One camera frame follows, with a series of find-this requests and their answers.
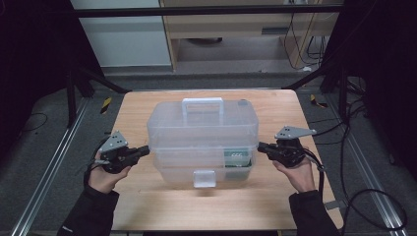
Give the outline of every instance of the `green label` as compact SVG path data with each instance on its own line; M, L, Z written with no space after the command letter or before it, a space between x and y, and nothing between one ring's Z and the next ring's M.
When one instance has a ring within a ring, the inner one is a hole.
M224 162L226 167L248 167L252 153L247 148L225 148Z

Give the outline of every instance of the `box handle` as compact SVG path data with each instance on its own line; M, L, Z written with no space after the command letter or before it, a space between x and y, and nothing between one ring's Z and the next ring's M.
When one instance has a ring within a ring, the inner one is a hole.
M202 109L209 107L210 105L218 105L218 114L220 117L223 117L224 114L224 103L221 97L204 97L204 98L184 98L182 100L182 112L183 117L187 118L189 113L190 105L201 105Z

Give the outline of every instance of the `black metal pole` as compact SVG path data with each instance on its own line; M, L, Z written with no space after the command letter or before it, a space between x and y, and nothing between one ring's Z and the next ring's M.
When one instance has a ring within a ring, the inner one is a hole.
M339 80L339 107L338 112L340 114L341 119L343 122L349 122L349 117L347 117L346 109L347 109L347 70L346 68L341 65L340 66L340 80Z
M84 67L80 67L79 70L80 70L81 73L84 73L85 75L89 76L93 80L95 80L95 81L101 83L102 85L104 85L104 86L106 86L106 87L108 87L108 88L110 88L114 91L117 91L119 93L127 93L129 91L132 91L131 89L125 89L125 88L118 87L118 86L114 85L113 83L107 81L105 78L97 75L96 73L91 72L90 70L88 70Z
M280 14L280 13L333 13L360 11L358 7L343 4L311 5L253 5L253 6L204 6L204 7L161 7L122 9L83 9L55 11L47 13L53 17L108 18L108 17L148 17L186 15L235 15L235 14Z
M76 93L74 88L74 78L72 71L67 71L66 75L66 85L67 85L67 99L68 99L68 125L67 128L70 128L74 121L77 118L77 104L76 104Z

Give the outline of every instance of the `cabinet door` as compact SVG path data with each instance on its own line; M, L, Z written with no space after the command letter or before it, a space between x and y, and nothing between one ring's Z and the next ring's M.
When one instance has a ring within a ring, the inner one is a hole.
M72 0L75 9L159 7L158 0ZM80 19L101 67L171 66L162 17Z

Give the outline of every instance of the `wire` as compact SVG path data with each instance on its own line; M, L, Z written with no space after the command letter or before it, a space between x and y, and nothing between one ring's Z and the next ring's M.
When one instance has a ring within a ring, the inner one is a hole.
M316 145L318 146L318 145L321 145L321 146L326 146L326 145L338 145L338 144L340 144L341 143L341 141L338 141L338 142L333 142L333 143L316 143Z
M321 19L318 19L318 20L319 21L325 21L325 20L329 19L330 17L332 17L334 14L335 13L331 13L330 15L326 16L325 18L321 18Z
M98 150L101 148L101 146L104 145L104 143L108 140L110 136L105 136L105 138L103 138L98 146L94 149L94 152L92 153L91 157L89 158L89 161L85 164L83 164L82 166L80 166L80 168L76 171L75 175L78 175L83 168L86 168L87 170L85 171L85 178L84 178L84 184L86 185L88 183L89 180L89 174L91 173L92 170L94 170L95 168L97 168L98 166L101 166L102 164L98 164L95 163L95 155L97 154Z
M345 185L345 180L344 180L344 144L346 141L346 138L348 137L349 133L350 133L350 120L354 117L356 117L361 111L365 110L365 106L364 105L360 105L358 107L356 107L355 109L353 109L353 106L355 103L362 101L362 97L360 97L359 99L356 99L355 101L353 101L348 108L347 111L347 117L348 119L346 119L345 122L340 122L339 124L337 124L334 127L339 127L341 124L345 125L345 130L343 132L343 136L341 139L341 147L340 147L340 171L339 171L339 175L340 175L340 182L341 182L341 188L342 188L342 192L343 195L345 197L345 199L347 200L347 208L346 208L346 212L343 215L343 226L341 228L341 236L344 235L345 230L346 230L346 225L347 225L347 219L348 219L348 215L351 209L355 210L356 213L358 213L364 220L366 220L368 223L383 229L383 230L387 230L387 231L392 231L392 230L401 230L403 229L407 223L408 223L408 216L406 213L406 210L404 209L404 207L401 205L401 203L395 199L393 196L389 195L388 193L381 191L381 190L377 190L377 189L363 189L360 190L358 192L356 192L355 194L353 194L352 197L349 197L349 194L347 193L346 190L346 185ZM317 135L323 135L328 133L330 130L334 130L334 127L330 128L327 131L321 132ZM357 200L357 198L361 195L364 195L366 193L376 193L376 194L381 194L384 195L386 197L388 197L396 206L398 206L398 208L400 208L401 214L402 214L402 224L400 226L397 227L387 227L385 225L379 224L378 222L375 222L374 220L372 220L371 218L369 218L368 216L366 216L358 207L356 207L354 205L355 201Z
M339 120L339 119L337 119L337 118L331 118L331 119L323 119L323 120L318 120L318 121L310 121L310 122L308 122L308 124L314 124L314 123L331 121L331 120Z
M30 116L34 116L34 115L42 115L43 117L45 117L45 119L43 120L43 122L40 125L38 125L38 126L36 126L34 128L22 130L22 132L29 132L29 131L37 130L40 127L42 127L46 123L46 121L48 121L48 116L45 113L37 112L37 113L31 114Z
M306 66L313 66L313 65L316 65L317 63L310 63L310 62L306 62L306 61L304 61L303 56L301 55L300 46L298 45L297 37L295 36L295 31L294 31L294 25L293 25L293 22L294 22L294 13L292 13L292 14L291 14L291 20L290 20L290 23L289 23L289 26L288 26L288 30L287 30L287 33L285 34L285 38L284 38L284 40L283 40L283 43L284 43L284 49L285 49L285 53L287 54L287 57L288 57L288 58L290 58L289 53L288 53L287 48L286 48L286 39L287 39L287 36L288 36L288 34L289 34L290 30L291 30L291 31L292 31L292 34L293 34L293 37L294 37L294 42L295 42L295 45L296 45L296 47L297 47L298 56L300 57L301 61L303 61L303 62L306 64ZM294 65L292 65L291 60L289 60L289 64L290 64L290 66L291 66L293 69L295 69L295 70L300 70L300 69L303 69L303 68L297 68L297 67L295 67Z
M313 41L314 41L314 44L316 46L316 49L318 49L319 52L311 52L310 51L311 50L311 47L312 47L312 44L313 44ZM326 37L325 36L321 36L321 43L320 43L320 47L318 48L317 47L316 37L315 36L312 36L310 38L309 45L307 46L307 50L306 50L307 51L307 56L310 59L318 60L318 64L319 65L321 64L321 61L323 60L323 57L325 56L326 43L327 43Z
M365 95L365 90L362 89L362 86L360 85L360 80L359 80L359 86L351 82L350 80L347 80L347 83L350 86L350 89L353 93L356 93L359 95Z
M325 187L325 167L320 163L319 159L313 154L312 151L303 148L304 153L306 153L310 159L317 165L317 169L319 170L319 193L323 199L323 189Z

